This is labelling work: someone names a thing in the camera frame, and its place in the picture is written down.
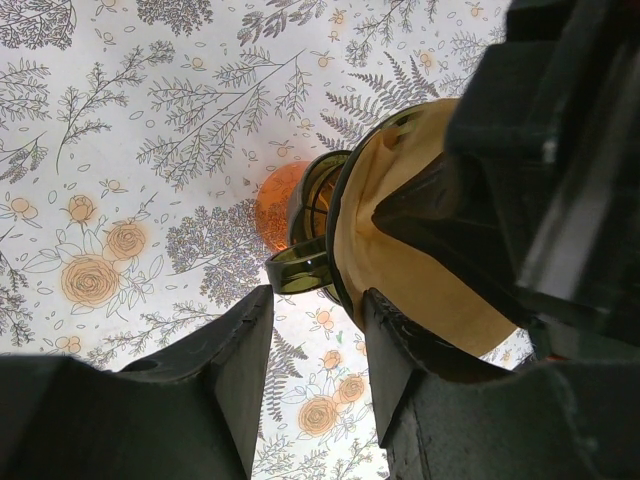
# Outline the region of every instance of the white tablecloth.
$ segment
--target white tablecloth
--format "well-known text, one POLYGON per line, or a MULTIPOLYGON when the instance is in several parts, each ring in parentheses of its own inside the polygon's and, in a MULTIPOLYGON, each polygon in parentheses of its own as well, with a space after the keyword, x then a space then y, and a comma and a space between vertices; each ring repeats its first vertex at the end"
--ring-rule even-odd
MULTIPOLYGON (((269 173, 460 95, 506 6, 0 0, 0 350, 119 369, 214 321, 266 281, 269 173)), ((275 314, 254 478, 386 476, 362 334, 316 293, 275 314)))

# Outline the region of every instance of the floral pattern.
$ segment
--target floral pattern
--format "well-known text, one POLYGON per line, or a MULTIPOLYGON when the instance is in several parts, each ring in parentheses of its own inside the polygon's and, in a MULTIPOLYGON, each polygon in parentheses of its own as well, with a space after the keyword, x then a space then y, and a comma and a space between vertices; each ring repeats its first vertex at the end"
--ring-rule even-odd
MULTIPOLYGON (((215 321, 266 282, 266 178, 462 94, 507 3, 0 0, 0 353, 117 370, 215 321)), ((275 299, 258 436, 257 480, 388 475, 321 291, 275 299)))

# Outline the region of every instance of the printed flower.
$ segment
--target printed flower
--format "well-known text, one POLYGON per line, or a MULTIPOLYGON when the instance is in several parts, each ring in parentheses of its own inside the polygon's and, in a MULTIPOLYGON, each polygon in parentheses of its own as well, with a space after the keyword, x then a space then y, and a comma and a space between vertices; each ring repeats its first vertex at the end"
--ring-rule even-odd
POLYGON ((67 353, 79 353, 82 347, 78 337, 60 337, 56 340, 56 347, 67 353))
POLYGON ((94 211, 93 202, 84 195, 76 195, 69 200, 69 214, 77 223, 87 223, 94 211))
POLYGON ((362 352, 362 354, 366 357, 367 356, 367 344, 360 341, 360 342, 356 342, 356 350, 358 350, 359 352, 362 352))
POLYGON ((340 357, 340 352, 338 352, 337 350, 331 350, 324 356, 324 368, 326 368, 327 370, 332 370, 340 365, 341 360, 342 358, 340 357))
POLYGON ((325 328, 325 330, 333 330, 333 320, 331 320, 331 314, 326 310, 320 312, 316 316, 316 320, 325 328))
POLYGON ((22 215, 27 220, 32 220, 38 216, 38 210, 24 198, 14 198, 11 202, 11 210, 22 215))
POLYGON ((300 409, 298 425, 300 430, 319 437, 327 433, 336 424, 338 412, 331 397, 317 396, 309 400, 300 409))
POLYGON ((364 394, 364 380, 360 375, 351 374, 345 378, 333 395, 336 403, 352 403, 364 394))
POLYGON ((100 308, 118 293, 119 278, 111 264, 98 255, 76 257, 62 271, 62 291, 69 300, 100 308))
POLYGON ((127 260, 138 255, 146 238, 136 225, 118 225, 109 232, 103 256, 110 261, 127 260))

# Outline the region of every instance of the brown paper filter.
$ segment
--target brown paper filter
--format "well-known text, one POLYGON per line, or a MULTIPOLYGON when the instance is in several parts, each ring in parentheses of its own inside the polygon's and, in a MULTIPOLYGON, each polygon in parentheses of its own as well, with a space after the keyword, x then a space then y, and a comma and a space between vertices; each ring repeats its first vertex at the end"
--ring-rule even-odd
POLYGON ((442 153, 456 103, 443 99, 426 104, 402 144, 396 145, 397 128, 371 138, 341 199, 333 253, 360 328, 362 295, 377 288, 407 317, 480 356, 515 326, 433 257, 382 233, 371 219, 378 203, 442 153))

